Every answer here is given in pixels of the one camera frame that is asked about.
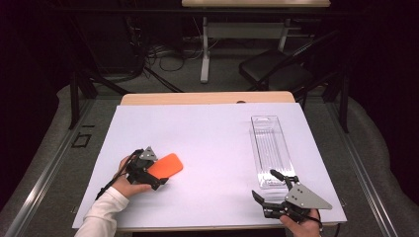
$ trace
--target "orange object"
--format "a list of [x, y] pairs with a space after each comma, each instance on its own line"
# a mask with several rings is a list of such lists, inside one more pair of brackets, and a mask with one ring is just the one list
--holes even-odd
[[171, 153], [148, 168], [148, 173], [157, 179], [169, 178], [183, 169], [183, 164], [175, 153]]

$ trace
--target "plastic container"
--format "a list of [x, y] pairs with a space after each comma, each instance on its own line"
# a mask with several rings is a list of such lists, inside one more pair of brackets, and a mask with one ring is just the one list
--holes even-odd
[[278, 118], [255, 116], [251, 119], [250, 133], [260, 188], [263, 190], [287, 189], [284, 182], [270, 173], [274, 169], [285, 176], [295, 176]]

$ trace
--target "desk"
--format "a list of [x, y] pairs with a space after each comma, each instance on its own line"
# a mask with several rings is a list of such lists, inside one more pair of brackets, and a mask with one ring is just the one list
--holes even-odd
[[[261, 103], [264, 98], [268, 103]], [[157, 157], [176, 153], [184, 170], [159, 190], [132, 197], [117, 216], [120, 230], [280, 226], [277, 219], [264, 217], [251, 195], [251, 190], [264, 194], [257, 182], [249, 132], [254, 115], [279, 118], [301, 182], [333, 205], [332, 210], [321, 210], [323, 222], [345, 222], [304, 114], [293, 96], [288, 92], [220, 92], [126, 95], [117, 107], [73, 228], [81, 226], [97, 192], [115, 174], [121, 159], [148, 145]], [[285, 195], [276, 190], [268, 193], [278, 198]]]
[[[329, 5], [329, 0], [182, 0], [182, 6], [192, 8], [327, 8]], [[284, 23], [211, 24], [204, 17], [201, 82], [209, 80], [209, 38], [280, 39], [279, 50], [283, 50], [289, 29], [289, 19]]]

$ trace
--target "black wire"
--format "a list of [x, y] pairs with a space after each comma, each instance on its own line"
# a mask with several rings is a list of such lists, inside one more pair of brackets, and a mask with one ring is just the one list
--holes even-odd
[[172, 85], [170, 82], [166, 81], [164, 78], [162, 78], [161, 76], [159, 76], [157, 73], [155, 73], [150, 68], [144, 67], [144, 70], [146, 70], [151, 75], [153, 75], [161, 84], [163, 84], [163, 86], [167, 87], [172, 92], [177, 92], [177, 93], [183, 93], [184, 92], [181, 89], [177, 88], [176, 86]]
[[105, 193], [105, 191], [115, 183], [115, 181], [122, 175], [126, 174], [123, 173], [123, 170], [126, 168], [126, 166], [128, 165], [128, 163], [132, 160], [132, 158], [134, 157], [134, 155], [136, 154], [136, 150], [134, 152], [132, 152], [132, 154], [129, 156], [129, 158], [126, 160], [126, 162], [124, 163], [124, 165], [118, 170], [117, 174], [114, 175], [114, 178], [111, 179], [103, 188], [101, 188], [101, 190], [99, 191], [98, 195], [96, 196], [97, 200], [102, 194]]
[[340, 223], [338, 223], [338, 227], [336, 227], [335, 237], [338, 237], [340, 231]]

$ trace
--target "table leg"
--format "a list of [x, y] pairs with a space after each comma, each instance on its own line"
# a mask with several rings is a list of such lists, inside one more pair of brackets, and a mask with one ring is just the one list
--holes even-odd
[[210, 52], [209, 52], [209, 32], [207, 17], [204, 17], [203, 22], [203, 67], [201, 69], [201, 83], [209, 81], [210, 71]]

